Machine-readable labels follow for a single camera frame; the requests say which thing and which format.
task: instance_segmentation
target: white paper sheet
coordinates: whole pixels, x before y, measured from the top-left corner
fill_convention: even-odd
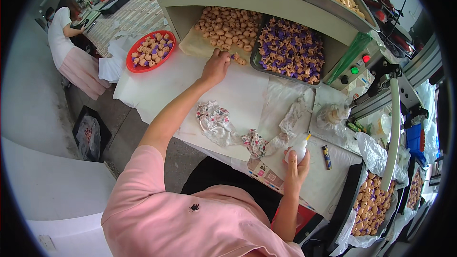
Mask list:
[[[208,59],[185,55],[176,48],[171,57],[157,69],[134,74],[124,71],[113,98],[136,108],[141,120],[151,123],[174,98],[202,74]],[[225,79],[199,99],[217,100],[230,111],[230,120],[240,134],[259,126],[269,76],[251,66],[230,65]],[[243,146],[220,147],[202,135],[195,118],[195,107],[174,135],[185,142],[232,158],[248,161],[250,153]]]

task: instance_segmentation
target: floral cloth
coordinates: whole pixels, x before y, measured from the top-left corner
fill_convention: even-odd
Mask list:
[[[248,151],[257,158],[263,158],[266,156],[265,146],[268,141],[262,138],[255,129],[250,129],[247,135],[241,137],[243,145]]]
[[[230,122],[229,111],[221,108],[217,101],[200,102],[197,105],[197,120],[203,135],[221,147],[241,145],[241,137]]]

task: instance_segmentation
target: person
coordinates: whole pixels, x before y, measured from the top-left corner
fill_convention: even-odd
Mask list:
[[[51,22],[53,21],[53,18],[54,18],[54,8],[49,7],[48,9],[46,9],[44,16],[46,19],[46,27],[44,28],[44,31],[46,33],[48,33],[49,26],[51,25]]]
[[[70,40],[70,37],[84,32],[84,26],[80,30],[70,27],[80,11],[75,0],[59,1],[49,26],[49,47],[58,71],[91,99],[97,100],[110,85],[98,78],[98,60]]]
[[[227,60],[228,52],[214,50],[201,77],[151,122],[120,174],[101,218],[113,256],[303,256],[293,239],[309,151],[300,163],[291,151],[282,199],[210,157],[181,194],[165,191],[168,143],[198,99],[224,79]]]

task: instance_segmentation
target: white shirt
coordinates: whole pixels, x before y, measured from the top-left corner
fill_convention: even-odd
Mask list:
[[[54,64],[59,70],[60,66],[65,60],[68,52],[75,45],[71,42],[69,37],[64,35],[64,27],[71,23],[70,9],[62,7],[54,14],[53,21],[48,30],[48,42],[53,55]]]

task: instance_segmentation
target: brown hair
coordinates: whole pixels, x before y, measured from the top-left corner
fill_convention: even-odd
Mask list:
[[[60,0],[57,4],[57,10],[62,7],[68,7],[70,9],[70,19],[72,21],[77,20],[79,13],[82,12],[76,0]]]

